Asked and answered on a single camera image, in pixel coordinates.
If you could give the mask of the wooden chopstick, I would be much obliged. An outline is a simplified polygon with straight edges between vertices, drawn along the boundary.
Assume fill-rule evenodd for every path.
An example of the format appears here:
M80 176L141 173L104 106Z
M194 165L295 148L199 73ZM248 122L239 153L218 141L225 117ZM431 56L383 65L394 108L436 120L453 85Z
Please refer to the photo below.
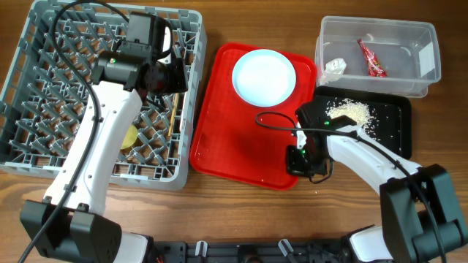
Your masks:
M168 131L169 138L172 137L172 133L173 133L173 127L174 127L174 123L175 123L175 116L176 116L176 112L177 112L177 109L178 109L179 95L180 94L177 93L177 94L174 95L174 98L173 98L173 109L172 109L171 116L170 116L170 127L169 127L169 131Z

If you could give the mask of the yellow cup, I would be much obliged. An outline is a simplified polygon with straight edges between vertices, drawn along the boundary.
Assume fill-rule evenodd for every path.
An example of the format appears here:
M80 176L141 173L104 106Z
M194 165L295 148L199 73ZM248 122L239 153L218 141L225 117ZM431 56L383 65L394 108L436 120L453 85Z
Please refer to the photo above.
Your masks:
M124 150L133 146L137 140L138 131L134 125L131 125L124 137L120 149Z

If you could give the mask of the rice and food scraps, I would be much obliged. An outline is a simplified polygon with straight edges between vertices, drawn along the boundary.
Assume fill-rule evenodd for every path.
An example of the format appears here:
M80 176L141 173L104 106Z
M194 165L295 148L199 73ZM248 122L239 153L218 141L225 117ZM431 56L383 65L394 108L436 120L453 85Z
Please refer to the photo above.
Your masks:
M367 103L352 99L344 99L340 102L328 102L325 114L331 119L346 115L354 120L372 139L377 138L375 132L378 123L377 114L375 109L371 109Z

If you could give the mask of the red plastic tray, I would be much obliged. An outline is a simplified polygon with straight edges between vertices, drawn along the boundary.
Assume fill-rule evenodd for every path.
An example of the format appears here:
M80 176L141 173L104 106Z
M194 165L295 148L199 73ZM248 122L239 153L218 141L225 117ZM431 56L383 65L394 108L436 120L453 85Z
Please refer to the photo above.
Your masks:
M297 82L283 103L261 108L235 92L232 72L238 59L255 48L230 42L214 60L189 154L198 172L256 186L286 191L298 177L286 171L286 149L296 138L290 132L295 111L313 97L317 68L310 58L285 53Z

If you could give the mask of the white napkin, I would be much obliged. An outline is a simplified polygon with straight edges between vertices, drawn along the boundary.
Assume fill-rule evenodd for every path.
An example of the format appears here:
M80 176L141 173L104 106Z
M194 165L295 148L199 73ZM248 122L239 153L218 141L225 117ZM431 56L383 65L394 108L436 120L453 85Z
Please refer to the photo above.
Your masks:
M325 71L320 76L319 84L325 85L337 81L344 74L347 64L343 58L335 58L325 65Z

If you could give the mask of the large light blue plate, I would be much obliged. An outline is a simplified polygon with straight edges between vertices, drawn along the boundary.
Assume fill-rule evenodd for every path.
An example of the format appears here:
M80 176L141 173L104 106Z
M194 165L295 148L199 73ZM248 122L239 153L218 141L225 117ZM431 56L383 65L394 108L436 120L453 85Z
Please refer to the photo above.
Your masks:
M232 72L235 92L256 107L273 107L286 101L296 82L290 60L274 50L258 49L242 55Z

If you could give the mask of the red snack wrapper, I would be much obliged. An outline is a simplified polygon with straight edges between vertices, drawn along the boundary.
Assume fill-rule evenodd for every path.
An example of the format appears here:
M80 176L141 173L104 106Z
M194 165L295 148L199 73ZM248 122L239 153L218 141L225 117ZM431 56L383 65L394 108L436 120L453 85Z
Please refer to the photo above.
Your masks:
M369 76L371 77L387 77L387 72L383 69L383 67L380 65L380 61L376 55L376 53L372 50L370 50L365 43L363 42L362 39L358 39L357 43L359 44L361 48L361 52L363 54L363 57L366 61L367 65L367 70L369 73Z

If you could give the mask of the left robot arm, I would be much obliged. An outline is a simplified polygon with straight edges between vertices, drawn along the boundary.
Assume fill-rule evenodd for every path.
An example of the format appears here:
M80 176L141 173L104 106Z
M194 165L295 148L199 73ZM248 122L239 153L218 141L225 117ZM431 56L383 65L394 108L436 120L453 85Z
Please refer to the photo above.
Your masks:
M133 12L114 51L94 61L88 104L63 170L39 202L26 201L20 221L29 250L68 262L156 262L147 235L125 232L104 217L111 172L133 120L149 93L187 90L184 63L173 52L170 23Z

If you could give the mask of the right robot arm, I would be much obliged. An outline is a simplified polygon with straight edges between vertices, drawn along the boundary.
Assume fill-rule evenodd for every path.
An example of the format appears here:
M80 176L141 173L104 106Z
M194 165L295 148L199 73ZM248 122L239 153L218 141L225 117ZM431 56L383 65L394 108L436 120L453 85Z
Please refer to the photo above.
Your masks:
M310 102L295 112L298 141L287 147L287 172L321 183L338 162L377 192L382 223L350 235L356 261L428 262L467 244L467 225L443 167L408 161L370 138L353 119L321 119L316 110Z

